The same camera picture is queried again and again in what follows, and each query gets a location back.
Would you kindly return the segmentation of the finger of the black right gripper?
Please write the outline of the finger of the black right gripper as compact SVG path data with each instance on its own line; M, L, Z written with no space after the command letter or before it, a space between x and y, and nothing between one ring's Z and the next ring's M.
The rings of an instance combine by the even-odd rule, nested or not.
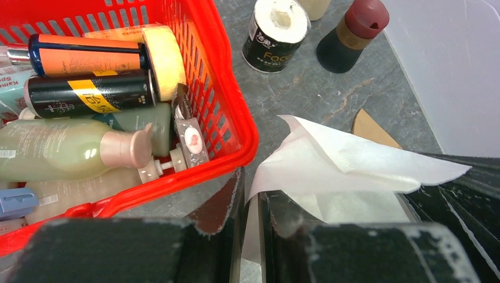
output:
M463 176L406 194L421 221L448 227L481 282L499 282L499 158L431 154L471 167Z

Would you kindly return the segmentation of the white paper coffee filter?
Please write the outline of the white paper coffee filter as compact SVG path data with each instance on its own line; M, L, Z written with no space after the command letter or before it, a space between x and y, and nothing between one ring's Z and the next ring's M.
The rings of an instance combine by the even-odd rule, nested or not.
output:
M290 128L280 147L256 169L242 250L260 263L259 193L281 191L327 223L410 223L400 195L455 180L469 166L424 156L284 115Z

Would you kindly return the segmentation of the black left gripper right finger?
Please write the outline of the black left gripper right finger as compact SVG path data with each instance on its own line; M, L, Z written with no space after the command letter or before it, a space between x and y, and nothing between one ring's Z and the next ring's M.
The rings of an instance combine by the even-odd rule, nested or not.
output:
M438 223L327 224L281 191L258 194L264 282L479 282Z

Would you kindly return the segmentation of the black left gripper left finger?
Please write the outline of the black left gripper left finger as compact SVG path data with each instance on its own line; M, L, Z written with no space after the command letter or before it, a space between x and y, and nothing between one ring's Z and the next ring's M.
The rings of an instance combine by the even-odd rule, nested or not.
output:
M238 282L245 169L182 218L59 218L34 234L9 282Z

